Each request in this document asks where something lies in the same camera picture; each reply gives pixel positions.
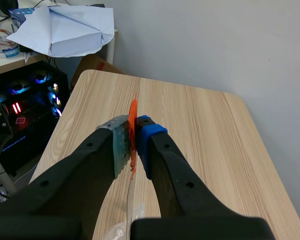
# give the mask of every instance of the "plastic bag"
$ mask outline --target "plastic bag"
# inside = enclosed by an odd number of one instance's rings
[[[141,219],[145,216],[145,204],[141,203],[137,208],[133,209],[132,220]],[[114,225],[104,235],[103,240],[126,240],[126,221],[122,221]]]

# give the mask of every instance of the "white desk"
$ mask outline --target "white desk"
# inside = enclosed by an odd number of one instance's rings
[[[34,7],[40,0],[18,0],[19,3],[19,8],[32,8]],[[55,3],[51,2],[49,0],[45,0],[41,2],[38,6],[54,6]],[[3,21],[0,26],[1,28],[12,32],[12,20],[7,19]],[[111,40],[111,42],[108,43],[108,48],[107,48],[107,53],[106,53],[106,61],[110,64],[113,64],[114,62],[114,54],[115,54],[115,38],[118,35],[118,30],[114,31],[114,38]],[[25,66],[25,60],[24,60],[24,53],[21,52],[19,55],[14,56],[14,57],[9,57],[9,58],[0,58],[0,74],[11,71],[13,69],[17,69],[20,67]],[[37,53],[37,52],[32,52],[31,55],[28,58],[27,65],[33,64],[36,62],[39,62],[41,60],[46,59],[45,55]]]

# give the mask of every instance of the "tape roll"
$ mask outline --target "tape roll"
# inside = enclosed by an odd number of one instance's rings
[[[11,58],[20,53],[18,45],[6,39],[10,34],[11,32],[0,28],[0,58]]]

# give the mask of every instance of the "light wood grain tabletop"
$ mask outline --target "light wood grain tabletop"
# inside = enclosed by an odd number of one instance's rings
[[[222,203],[242,215],[266,219],[278,240],[300,240],[300,219],[249,112],[239,97],[228,93],[84,71],[32,180],[70,155],[98,125],[128,114],[135,92],[138,116],[148,115],[167,128],[190,166]],[[130,173],[126,166],[111,185],[94,239],[102,239],[125,220]],[[138,159],[134,206],[142,203],[146,217],[160,216],[154,187]]]

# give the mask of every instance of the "orange plastic piece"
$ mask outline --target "orange plastic piece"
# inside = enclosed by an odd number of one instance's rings
[[[128,117],[128,132],[129,132],[129,142],[130,142],[130,157],[131,157],[131,179],[133,179],[136,172],[136,161],[137,161],[137,149],[135,140],[135,121],[137,119],[137,93],[134,95],[134,99],[131,103]]]

